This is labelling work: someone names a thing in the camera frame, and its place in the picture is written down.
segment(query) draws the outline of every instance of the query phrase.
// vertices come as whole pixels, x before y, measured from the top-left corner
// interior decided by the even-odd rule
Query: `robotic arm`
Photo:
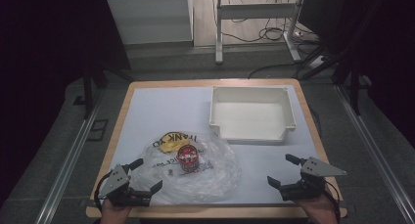
[[[152,195],[162,187],[162,181],[154,185],[150,191],[134,191],[129,187],[129,170],[134,170],[143,164],[143,159],[139,158],[130,164],[117,164],[113,170],[107,173],[98,183],[94,194],[95,205],[102,210],[101,199],[108,198],[113,205],[117,206],[149,206]],[[107,183],[100,191],[101,184],[105,180]]]
[[[347,173],[315,157],[304,159],[286,154],[286,160],[295,165],[301,165],[300,180],[295,184],[281,185],[280,181],[268,176],[268,184],[280,192],[283,201],[310,200],[319,198],[321,195],[326,196],[335,208],[335,214],[339,223],[339,204],[326,191],[326,180],[324,177],[347,175]]]

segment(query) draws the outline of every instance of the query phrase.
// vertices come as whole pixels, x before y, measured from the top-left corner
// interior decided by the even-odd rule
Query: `plastic bag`
[[[218,202],[226,199],[228,192],[238,186],[241,176],[239,162],[227,141],[213,134],[170,134],[170,140],[185,138],[197,149],[197,154],[192,157],[197,163],[184,164],[184,156],[180,160],[176,151],[162,152],[165,134],[150,143],[139,156],[144,164],[131,172],[131,187],[146,191],[162,180],[162,188],[152,197],[152,204]]]

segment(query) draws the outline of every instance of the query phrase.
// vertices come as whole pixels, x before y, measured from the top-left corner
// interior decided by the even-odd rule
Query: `white plastic bin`
[[[282,142],[296,122],[288,90],[265,87],[213,87],[210,128],[233,143]]]

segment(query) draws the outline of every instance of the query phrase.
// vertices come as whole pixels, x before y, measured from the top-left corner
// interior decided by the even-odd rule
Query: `dark background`
[[[340,16],[331,19],[337,28],[351,27],[340,40],[352,35],[350,15],[361,9],[356,5],[362,1],[345,0]],[[412,2],[386,0],[356,55],[360,72],[373,83],[370,96],[415,145]],[[0,13],[2,203],[45,139],[66,87],[85,68],[102,68],[97,63],[116,68],[129,64],[106,0],[0,0]],[[334,52],[345,45],[341,42]]]
[[[106,0],[0,0],[0,202],[86,68],[129,68]]]

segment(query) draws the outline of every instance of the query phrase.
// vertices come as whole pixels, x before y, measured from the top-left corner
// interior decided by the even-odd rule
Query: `metal frame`
[[[296,3],[281,4],[250,4],[250,5],[221,5],[217,0],[216,5],[216,63],[223,64],[223,42],[222,42],[222,20],[241,19],[269,19],[269,18],[291,18],[292,22],[284,39],[290,50],[294,62],[300,62],[301,57],[293,41],[293,33],[299,18],[302,0]]]
[[[411,198],[406,193],[400,181],[394,175],[376,141],[367,129],[363,119],[360,115],[357,115],[354,112],[353,108],[348,103],[348,95],[344,87],[335,85],[335,90],[338,92],[351,122],[366,147],[366,151],[369,153],[373,163],[378,168],[379,173],[390,190],[397,207],[405,218],[406,223],[415,223],[415,206]]]
[[[61,170],[59,171],[59,174],[56,177],[55,182],[52,185],[52,188],[45,202],[43,203],[42,208],[40,209],[35,224],[48,224],[52,222],[56,209],[58,208],[58,205],[62,199],[65,188],[67,187],[70,176],[72,175],[76,162],[79,158],[80,152],[82,151],[89,130],[91,129],[92,123],[94,122],[98,109],[101,106],[104,93],[104,89],[97,90],[94,100],[94,107],[91,110],[91,114],[88,116],[88,118],[86,118],[83,121],[82,126],[72,146],[70,147],[68,155],[64,163],[62,164]]]

